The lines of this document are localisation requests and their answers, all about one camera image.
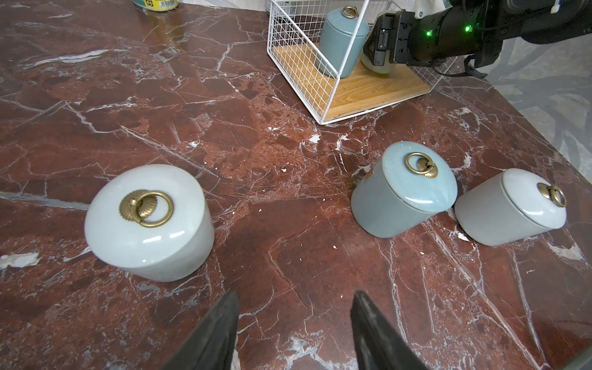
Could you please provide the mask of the white canister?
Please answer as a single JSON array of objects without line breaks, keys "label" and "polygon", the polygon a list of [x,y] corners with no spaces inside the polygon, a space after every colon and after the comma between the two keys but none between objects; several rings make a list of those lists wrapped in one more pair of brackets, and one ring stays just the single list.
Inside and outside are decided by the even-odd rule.
[{"label": "white canister", "polygon": [[98,259],[156,282],[197,271],[214,246],[214,225],[198,181],[176,166],[139,166],[92,200],[84,234]]},{"label": "white canister", "polygon": [[567,198],[544,178],[510,168],[460,196],[454,211],[466,234],[494,247],[562,228]]}]

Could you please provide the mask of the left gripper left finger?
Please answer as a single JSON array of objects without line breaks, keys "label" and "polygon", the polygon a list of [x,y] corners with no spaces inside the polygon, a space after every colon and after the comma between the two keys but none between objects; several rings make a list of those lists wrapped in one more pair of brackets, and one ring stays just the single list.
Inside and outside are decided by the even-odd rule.
[{"label": "left gripper left finger", "polygon": [[229,291],[217,300],[162,368],[231,369],[238,319],[237,293]]}]

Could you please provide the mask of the small blue-grey canister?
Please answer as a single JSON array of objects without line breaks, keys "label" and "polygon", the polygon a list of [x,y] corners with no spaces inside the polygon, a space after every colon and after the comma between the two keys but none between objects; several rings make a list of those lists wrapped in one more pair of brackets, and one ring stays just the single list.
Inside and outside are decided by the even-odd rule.
[{"label": "small blue-grey canister", "polygon": [[337,72],[341,69],[345,53],[359,20],[362,21],[340,75],[342,79],[352,73],[362,53],[370,27],[360,17],[355,6],[345,6],[341,9],[331,10],[328,13],[319,42],[319,51],[321,53],[315,61],[315,66],[321,73],[333,79],[337,78]]}]

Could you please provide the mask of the white wire shelf rack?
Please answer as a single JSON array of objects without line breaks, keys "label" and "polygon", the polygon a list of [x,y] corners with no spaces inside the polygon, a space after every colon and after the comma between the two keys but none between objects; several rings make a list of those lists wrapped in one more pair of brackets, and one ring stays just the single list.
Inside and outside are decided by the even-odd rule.
[{"label": "white wire shelf rack", "polygon": [[362,64],[361,53],[350,76],[342,79],[340,75],[362,21],[359,20],[337,78],[330,78],[315,66],[328,13],[355,6],[371,32],[382,12],[426,9],[428,14],[433,14],[440,2],[450,4],[448,1],[269,1],[268,55],[318,124],[328,125],[370,113],[431,92],[454,60],[446,60],[437,70],[395,64],[389,73],[380,74]]}]

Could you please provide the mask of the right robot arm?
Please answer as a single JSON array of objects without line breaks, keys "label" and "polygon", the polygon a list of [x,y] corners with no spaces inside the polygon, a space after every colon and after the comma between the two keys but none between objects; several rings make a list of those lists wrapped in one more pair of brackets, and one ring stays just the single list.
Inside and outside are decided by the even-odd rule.
[{"label": "right robot arm", "polygon": [[543,45],[591,32],[589,1],[451,1],[437,12],[384,12],[376,18],[361,60],[373,72],[395,64],[437,70],[463,56],[464,76],[481,77],[507,39]]}]

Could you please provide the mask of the tall light blue canister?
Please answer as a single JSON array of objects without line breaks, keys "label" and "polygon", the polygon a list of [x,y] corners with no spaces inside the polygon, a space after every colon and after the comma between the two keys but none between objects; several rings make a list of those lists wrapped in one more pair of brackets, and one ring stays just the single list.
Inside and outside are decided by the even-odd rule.
[{"label": "tall light blue canister", "polygon": [[356,185],[351,210],[366,232],[391,238],[447,211],[457,197],[453,171],[437,152],[400,141]]}]

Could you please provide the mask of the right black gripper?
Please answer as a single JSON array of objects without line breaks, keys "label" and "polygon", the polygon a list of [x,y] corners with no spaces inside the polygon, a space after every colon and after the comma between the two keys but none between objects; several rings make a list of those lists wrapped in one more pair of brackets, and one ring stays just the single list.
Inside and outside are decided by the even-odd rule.
[{"label": "right black gripper", "polygon": [[366,67],[440,66],[449,57],[438,49],[448,11],[417,19],[407,11],[380,13],[362,49]]}]

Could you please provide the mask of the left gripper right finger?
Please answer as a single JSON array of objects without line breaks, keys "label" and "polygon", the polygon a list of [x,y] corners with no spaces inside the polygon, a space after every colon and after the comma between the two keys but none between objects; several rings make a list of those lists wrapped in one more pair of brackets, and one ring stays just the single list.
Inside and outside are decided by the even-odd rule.
[{"label": "left gripper right finger", "polygon": [[355,292],[350,317],[359,369],[429,369],[365,291]]}]

